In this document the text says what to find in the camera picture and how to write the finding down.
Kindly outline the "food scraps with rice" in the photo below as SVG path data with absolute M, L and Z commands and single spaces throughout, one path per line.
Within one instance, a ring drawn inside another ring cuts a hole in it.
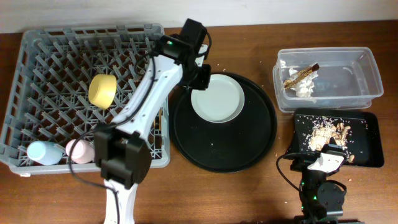
M 350 121 L 315 115 L 299 115 L 296 121 L 304 128 L 303 133 L 299 134 L 303 137 L 300 151 L 320 152 L 324 145 L 334 141 L 342 147 L 347 161 L 354 163 L 354 129 Z

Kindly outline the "light blue plastic cup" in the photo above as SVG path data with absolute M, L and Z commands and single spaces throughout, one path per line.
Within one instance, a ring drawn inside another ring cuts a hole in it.
M 50 166 L 62 159 L 63 152 L 54 142 L 34 141 L 27 147 L 27 156 L 39 164 Z

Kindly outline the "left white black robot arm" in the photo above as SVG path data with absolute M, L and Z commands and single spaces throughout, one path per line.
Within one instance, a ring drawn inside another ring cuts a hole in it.
M 106 189 L 105 223 L 134 223 L 138 185 L 152 162 L 147 139 L 155 117 L 177 85 L 206 90 L 211 67 L 204 64 L 211 46 L 205 26 L 187 19 L 179 34 L 164 35 L 149 53 L 149 66 L 127 105 L 94 133 L 95 164 Z

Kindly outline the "yellow plastic bowl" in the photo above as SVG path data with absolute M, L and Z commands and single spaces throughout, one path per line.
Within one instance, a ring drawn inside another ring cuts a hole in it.
M 106 110 L 116 94 L 117 80 L 114 75 L 97 74 L 91 81 L 88 99 L 91 104 Z

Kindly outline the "white tissue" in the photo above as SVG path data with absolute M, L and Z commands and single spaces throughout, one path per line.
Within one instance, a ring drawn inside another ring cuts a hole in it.
M 299 98 L 310 98 L 315 87 L 313 79 L 317 77 L 318 73 L 313 72 L 303 80 L 296 83 L 294 86 L 290 87 L 290 89 L 295 91 L 295 95 Z

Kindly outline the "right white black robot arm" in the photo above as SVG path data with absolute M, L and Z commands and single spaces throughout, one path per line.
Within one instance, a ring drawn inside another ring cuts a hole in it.
M 302 174 L 298 191 L 303 213 L 294 217 L 294 223 L 338 223 L 347 188 L 327 177 L 337 173 L 344 160 L 343 149 L 336 144 L 294 156 L 290 169 Z

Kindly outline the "grey round plate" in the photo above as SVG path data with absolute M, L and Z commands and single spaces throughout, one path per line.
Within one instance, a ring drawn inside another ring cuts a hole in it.
M 193 90 L 191 104 L 200 118 L 211 123 L 231 121 L 243 110 L 245 97 L 242 86 L 233 78 L 212 74 L 206 90 Z

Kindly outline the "pink plastic cup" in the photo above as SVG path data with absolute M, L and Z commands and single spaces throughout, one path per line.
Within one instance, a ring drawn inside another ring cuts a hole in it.
M 92 162 L 95 158 L 95 150 L 86 140 L 77 142 L 72 153 L 72 161 L 77 164 Z

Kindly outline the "wooden chopstick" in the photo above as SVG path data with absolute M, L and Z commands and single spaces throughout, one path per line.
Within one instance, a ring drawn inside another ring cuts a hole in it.
M 162 129 L 162 108 L 158 112 L 158 122 L 157 122 L 157 129 L 161 131 Z

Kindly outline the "gold brown snack wrapper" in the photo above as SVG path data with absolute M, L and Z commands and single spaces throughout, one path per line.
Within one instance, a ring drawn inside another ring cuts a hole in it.
M 293 79 L 287 79 L 284 82 L 284 88 L 288 89 L 296 85 L 298 82 L 301 82 L 304 78 L 307 78 L 312 73 L 319 70 L 319 64 L 312 65 L 310 67 L 304 68 L 303 70 L 296 73 L 296 76 Z

